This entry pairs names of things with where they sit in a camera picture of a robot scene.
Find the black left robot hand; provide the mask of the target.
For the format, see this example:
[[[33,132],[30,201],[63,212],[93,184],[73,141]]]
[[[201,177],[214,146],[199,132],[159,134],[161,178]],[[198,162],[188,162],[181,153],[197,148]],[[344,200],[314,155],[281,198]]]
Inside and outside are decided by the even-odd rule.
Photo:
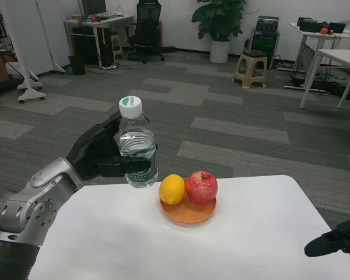
[[[146,171],[155,164],[145,157],[120,155],[114,139],[121,121],[119,112],[84,132],[75,142],[66,159],[82,181],[96,177],[119,178]]]

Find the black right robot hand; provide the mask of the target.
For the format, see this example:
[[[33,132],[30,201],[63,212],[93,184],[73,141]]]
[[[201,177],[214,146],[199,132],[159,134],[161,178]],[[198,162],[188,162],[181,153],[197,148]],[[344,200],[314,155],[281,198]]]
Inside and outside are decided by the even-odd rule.
[[[330,232],[322,234],[304,247],[307,257],[319,257],[341,250],[350,253],[350,220],[342,222]]]

